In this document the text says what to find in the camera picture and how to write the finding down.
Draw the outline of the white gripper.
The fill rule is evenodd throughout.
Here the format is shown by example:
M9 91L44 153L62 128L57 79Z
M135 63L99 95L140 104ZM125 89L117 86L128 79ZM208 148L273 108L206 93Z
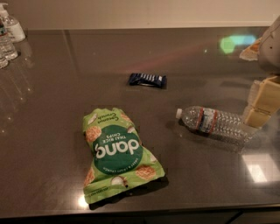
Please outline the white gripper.
M270 74L280 74L280 16L262 35L259 45L260 68ZM254 80L244 109L243 124L260 129L280 109L280 77Z

